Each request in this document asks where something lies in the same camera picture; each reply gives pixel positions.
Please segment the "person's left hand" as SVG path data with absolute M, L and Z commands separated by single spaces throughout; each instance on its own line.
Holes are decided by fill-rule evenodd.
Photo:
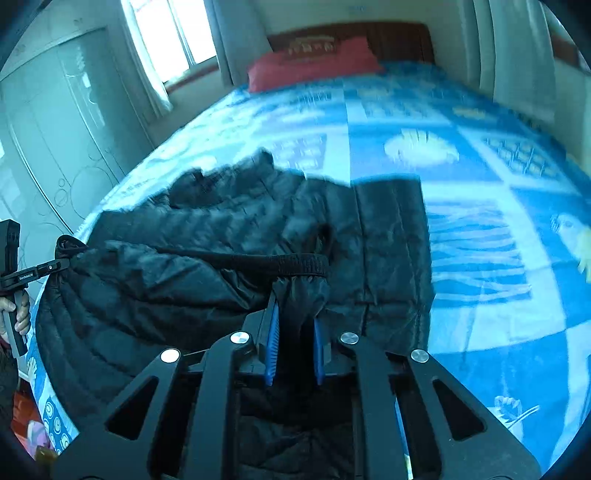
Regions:
M 1 312 L 12 312 L 16 314 L 15 331 L 25 337 L 30 330 L 30 299 L 26 290 L 22 291 L 21 300 L 17 303 L 8 298 L 0 298 Z

